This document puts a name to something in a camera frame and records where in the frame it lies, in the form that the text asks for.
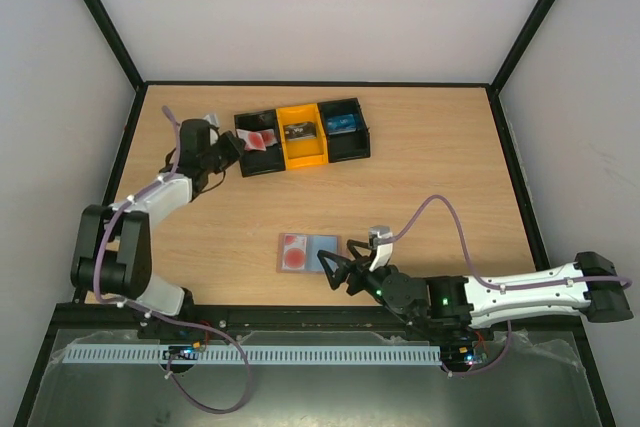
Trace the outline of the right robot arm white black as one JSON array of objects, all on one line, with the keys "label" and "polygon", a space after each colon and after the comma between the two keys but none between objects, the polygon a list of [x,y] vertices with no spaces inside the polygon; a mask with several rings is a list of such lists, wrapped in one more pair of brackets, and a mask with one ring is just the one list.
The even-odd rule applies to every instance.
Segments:
[{"label": "right robot arm white black", "polygon": [[412,277],[388,263],[377,266],[375,252],[365,256],[350,241],[351,258],[325,250],[317,254],[331,289],[347,286],[355,296],[369,294],[403,324],[425,334],[455,339],[467,330],[542,316],[584,316],[591,323],[630,320],[629,281],[611,261],[580,252],[560,267],[486,279],[480,276]]}]

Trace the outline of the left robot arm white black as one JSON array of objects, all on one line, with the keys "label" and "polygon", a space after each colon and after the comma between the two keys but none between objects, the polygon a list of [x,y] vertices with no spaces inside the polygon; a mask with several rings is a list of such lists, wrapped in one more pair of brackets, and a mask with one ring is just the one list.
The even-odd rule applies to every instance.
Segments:
[{"label": "left robot arm white black", "polygon": [[120,202],[90,205],[81,215],[70,278],[101,304],[131,307],[145,319],[189,322],[193,294],[153,273],[152,231],[177,209],[210,190],[245,142],[210,118],[173,123],[176,144],[151,183]]}]

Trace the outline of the white red april card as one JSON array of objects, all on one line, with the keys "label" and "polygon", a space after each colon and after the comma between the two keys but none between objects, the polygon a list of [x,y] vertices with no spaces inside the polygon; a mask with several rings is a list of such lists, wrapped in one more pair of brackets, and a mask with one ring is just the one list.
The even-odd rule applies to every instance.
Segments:
[{"label": "white red april card", "polygon": [[276,133],[273,129],[265,129],[259,132],[265,147],[271,147],[279,143]]}]

